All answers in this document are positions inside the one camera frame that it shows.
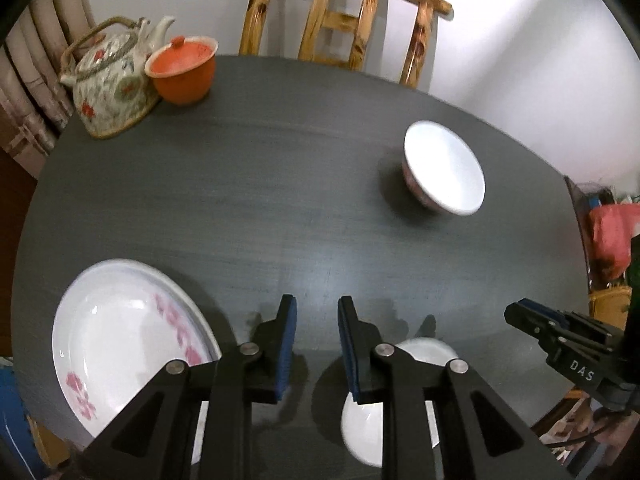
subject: bamboo chair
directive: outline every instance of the bamboo chair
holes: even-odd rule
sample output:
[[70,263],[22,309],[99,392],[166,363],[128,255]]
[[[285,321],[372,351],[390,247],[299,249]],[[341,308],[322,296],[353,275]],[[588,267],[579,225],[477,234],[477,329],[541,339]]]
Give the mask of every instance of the bamboo chair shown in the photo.
[[[298,59],[339,66],[348,70],[361,70],[367,49],[367,42],[369,41],[369,35],[371,33],[373,18],[376,15],[376,9],[378,7],[378,0],[362,0],[360,15],[358,17],[328,10],[326,8],[328,1],[329,0],[313,0],[309,15],[306,19],[305,30],[302,34]],[[418,13],[415,19],[409,49],[404,59],[400,83],[411,88],[416,88],[422,66],[424,65],[424,56],[427,52],[433,14],[437,12],[445,16],[452,15],[453,8],[450,3],[444,0],[407,1],[418,5]],[[242,38],[240,40],[239,54],[241,56],[256,56],[258,54],[268,5],[269,0],[249,0],[249,5],[244,17]],[[316,38],[318,37],[318,32],[321,27],[353,34],[349,60],[344,61],[316,55]]]

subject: bowl rim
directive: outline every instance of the bowl rim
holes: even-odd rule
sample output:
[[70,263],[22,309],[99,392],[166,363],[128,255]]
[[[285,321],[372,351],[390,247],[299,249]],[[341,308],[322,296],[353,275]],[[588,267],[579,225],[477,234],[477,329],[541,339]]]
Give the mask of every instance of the bowl rim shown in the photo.
[[[420,126],[427,126],[427,125],[429,125],[429,126],[437,126],[439,129],[445,130],[449,135],[455,137],[463,146],[466,147],[468,152],[471,154],[471,157],[476,162],[476,166],[478,167],[478,170],[480,170],[480,177],[482,178],[482,193],[481,193],[481,197],[479,198],[477,206],[467,207],[467,208],[459,208],[459,207],[455,207],[455,206],[446,204],[442,200],[439,200],[436,196],[432,195],[427,189],[425,189],[425,187],[420,182],[420,180],[415,176],[415,170],[414,170],[414,168],[412,168],[410,158],[407,155],[406,141],[407,141],[407,137],[409,136],[409,132],[412,129],[418,128]],[[476,154],[474,153],[474,151],[469,147],[469,145],[464,141],[464,139],[462,139],[462,137],[460,137],[456,132],[453,132],[452,130],[450,130],[449,128],[444,126],[443,124],[437,123],[435,121],[429,121],[429,120],[416,121],[415,123],[411,124],[407,128],[406,133],[404,134],[404,142],[402,144],[402,150],[404,152],[403,153],[404,154],[404,160],[406,161],[406,164],[407,164],[407,167],[408,167],[409,171],[414,176],[414,180],[416,181],[417,185],[420,187],[422,192],[427,197],[429,197],[430,200],[435,202],[437,205],[439,205],[445,211],[449,211],[450,213],[453,213],[453,214],[456,214],[456,215],[459,215],[459,216],[472,215],[473,213],[477,212],[481,208],[482,203],[484,202],[484,195],[486,193],[486,182],[484,180],[484,171],[482,170],[482,166],[480,165],[480,162],[478,161],[478,158],[476,157]]]
[[209,59],[211,59],[212,57],[214,57],[216,55],[216,52],[218,51],[218,42],[216,40],[214,40],[213,38],[210,38],[209,36],[187,36],[184,38],[184,42],[185,43],[204,43],[205,45],[209,46],[211,48],[211,54],[209,54],[207,57],[203,58],[202,60],[200,60],[199,62],[197,62],[196,64],[188,67],[188,68],[184,68],[182,70],[176,70],[174,72],[154,72],[153,70],[151,70],[151,65],[152,63],[158,59],[158,57],[166,50],[168,50],[169,48],[171,48],[171,42],[167,43],[165,46],[162,46],[161,48],[159,48],[158,50],[156,50],[150,57],[149,59],[146,60],[145,63],[145,74],[148,75],[149,77],[153,78],[153,79],[166,79],[168,77],[173,77],[176,75],[180,75],[180,74],[184,74],[189,72],[190,70],[193,70],[194,68],[197,68],[199,66],[204,65]]

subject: floral ceramic teapot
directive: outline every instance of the floral ceramic teapot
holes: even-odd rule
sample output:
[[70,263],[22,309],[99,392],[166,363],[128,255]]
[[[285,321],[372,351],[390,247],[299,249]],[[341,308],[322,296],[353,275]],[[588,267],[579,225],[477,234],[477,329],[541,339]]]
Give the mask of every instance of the floral ceramic teapot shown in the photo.
[[[150,28],[146,18],[134,22],[115,16],[65,50],[60,59],[60,82],[73,88],[76,110],[93,137],[113,137],[141,120],[158,102],[160,97],[145,75],[145,63],[164,45],[166,30],[174,21],[173,16],[165,16]],[[107,36],[73,67],[73,51],[114,23],[129,30]]]

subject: teapot lid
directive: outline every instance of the teapot lid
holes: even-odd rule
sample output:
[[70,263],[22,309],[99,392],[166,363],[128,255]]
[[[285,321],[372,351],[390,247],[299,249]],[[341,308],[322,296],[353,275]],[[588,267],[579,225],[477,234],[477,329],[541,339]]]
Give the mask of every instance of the teapot lid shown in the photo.
[[138,34],[128,30],[115,36],[109,36],[93,46],[78,63],[76,77],[78,81],[87,79],[121,59],[138,42]]

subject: screw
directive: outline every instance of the screw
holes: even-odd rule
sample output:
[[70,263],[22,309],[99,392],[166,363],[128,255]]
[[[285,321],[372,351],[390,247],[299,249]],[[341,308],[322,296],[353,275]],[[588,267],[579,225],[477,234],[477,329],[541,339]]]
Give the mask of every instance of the screw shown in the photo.
[[180,359],[169,361],[164,369],[171,375],[180,375],[184,371],[184,363]]
[[242,355],[256,355],[260,351],[260,347],[256,343],[242,343],[240,345],[240,353]]
[[376,354],[382,357],[389,357],[394,351],[394,346],[389,343],[380,343],[376,346]]
[[462,359],[453,359],[453,361],[449,363],[449,368],[457,374],[466,374],[469,370],[469,365]]

